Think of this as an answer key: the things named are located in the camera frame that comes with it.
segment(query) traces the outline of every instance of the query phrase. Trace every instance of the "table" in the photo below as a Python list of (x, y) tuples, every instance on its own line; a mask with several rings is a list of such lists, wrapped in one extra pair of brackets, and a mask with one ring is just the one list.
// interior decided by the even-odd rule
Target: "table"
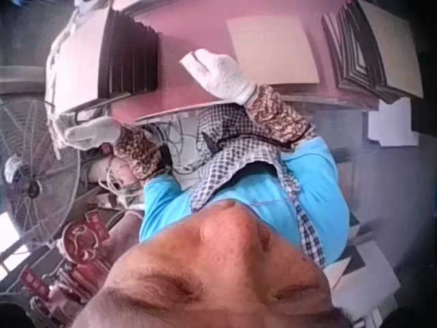
[(321, 24), (327, 12), (336, 12), (346, 0), (179, 0), (135, 17), (160, 33), (158, 89), (113, 104), (121, 122), (186, 111), (213, 104), (178, 63), (189, 51), (205, 48), (235, 57), (226, 20), (241, 16), (297, 16), (307, 33), (320, 76), (318, 85), (278, 87), (285, 100), (309, 104), (341, 105), (351, 109), (377, 109), (378, 99), (338, 90)]

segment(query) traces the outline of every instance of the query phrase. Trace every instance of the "checkered apron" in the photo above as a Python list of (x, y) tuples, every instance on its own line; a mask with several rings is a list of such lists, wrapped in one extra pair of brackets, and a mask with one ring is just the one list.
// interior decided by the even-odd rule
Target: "checkered apron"
[(237, 104), (216, 105), (201, 111), (197, 129), (197, 150), (203, 164), (200, 182), (193, 187), (191, 209), (200, 210), (226, 182), (249, 163), (273, 165), (281, 186), (296, 207), (302, 250), (319, 266), (324, 266), (322, 244), (314, 227), (299, 204), (298, 181), (281, 160), (281, 150), (290, 152), (290, 145), (271, 140), (268, 131), (253, 122)]

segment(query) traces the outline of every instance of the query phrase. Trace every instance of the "white work glove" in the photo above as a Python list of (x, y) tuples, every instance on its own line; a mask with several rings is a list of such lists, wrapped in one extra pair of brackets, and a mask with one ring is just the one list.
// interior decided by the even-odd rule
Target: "white work glove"
[(55, 119), (53, 127), (57, 136), (62, 138), (67, 146), (79, 150), (96, 148), (106, 142), (112, 144), (118, 140), (121, 133), (120, 123), (109, 116), (76, 125), (73, 115), (60, 115)]
[(243, 76), (237, 62), (228, 55), (216, 55), (205, 49), (191, 52), (180, 63), (209, 93), (218, 98), (246, 103), (256, 84)]

